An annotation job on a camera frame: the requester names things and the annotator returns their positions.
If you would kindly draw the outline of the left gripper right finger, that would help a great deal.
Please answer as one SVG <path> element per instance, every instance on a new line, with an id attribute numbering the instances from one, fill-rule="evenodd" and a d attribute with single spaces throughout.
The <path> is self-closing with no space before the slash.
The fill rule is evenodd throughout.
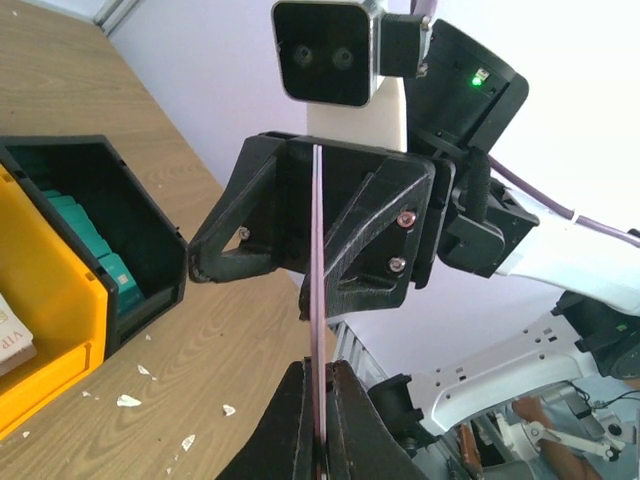
<path id="1" fill-rule="evenodd" d="M 410 480 L 426 475 L 396 443 L 351 365 L 326 367 L 328 477 Z"/>

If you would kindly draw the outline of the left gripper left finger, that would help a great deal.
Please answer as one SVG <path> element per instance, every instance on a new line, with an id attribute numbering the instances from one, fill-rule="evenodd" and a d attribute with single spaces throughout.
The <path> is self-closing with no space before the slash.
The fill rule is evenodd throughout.
<path id="1" fill-rule="evenodd" d="M 253 433 L 217 477 L 318 479 L 318 407 L 311 359 L 292 362 Z"/>

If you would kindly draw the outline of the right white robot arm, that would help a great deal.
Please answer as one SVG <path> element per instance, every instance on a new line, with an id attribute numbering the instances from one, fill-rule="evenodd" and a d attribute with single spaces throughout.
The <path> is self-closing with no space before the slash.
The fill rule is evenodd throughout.
<path id="1" fill-rule="evenodd" d="M 344 4 L 272 13 L 285 92 L 306 103 L 304 135 L 247 138 L 189 245 L 190 278 L 303 275 L 302 320 L 399 307 L 433 265 L 518 276 L 562 297 L 514 346 L 458 373 L 399 375 L 372 388 L 397 440 L 433 440 L 530 389 L 631 372 L 639 329 L 639 239 L 569 212 L 490 151 L 524 104 L 526 79 L 443 20 Z"/>

